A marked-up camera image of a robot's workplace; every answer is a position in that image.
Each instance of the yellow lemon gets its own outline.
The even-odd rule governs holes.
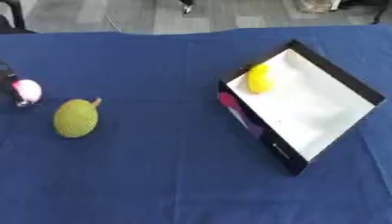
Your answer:
[[[270,91],[273,87],[273,81],[267,77],[269,67],[265,64],[253,66],[248,71],[248,88],[251,92],[260,94]]]

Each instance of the floor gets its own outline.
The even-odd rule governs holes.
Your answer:
[[[22,0],[28,28],[36,32],[190,33],[242,27],[363,25],[372,9],[304,14],[297,0],[196,0],[182,15],[177,0]],[[0,13],[10,12],[4,5]],[[384,23],[392,24],[387,12]]]

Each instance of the pink ball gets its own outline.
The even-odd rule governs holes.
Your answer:
[[[33,80],[18,80],[12,86],[24,101],[35,103],[41,99],[42,88]]]

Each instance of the toy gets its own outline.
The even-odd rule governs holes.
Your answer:
[[[260,64],[252,67],[248,71],[248,88],[251,92],[260,94],[272,89],[273,81],[268,77],[269,67],[265,64]]]
[[[13,89],[18,94],[18,106],[34,104],[42,96],[41,86],[33,80],[16,80],[12,83]]]
[[[54,128],[63,137],[83,137],[90,133],[98,123],[96,107],[102,99],[94,102],[74,99],[65,102],[54,115]]]

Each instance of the open box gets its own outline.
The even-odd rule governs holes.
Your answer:
[[[269,92],[254,94],[247,71],[261,63],[275,83]],[[385,99],[296,40],[224,77],[219,97],[293,174]]]

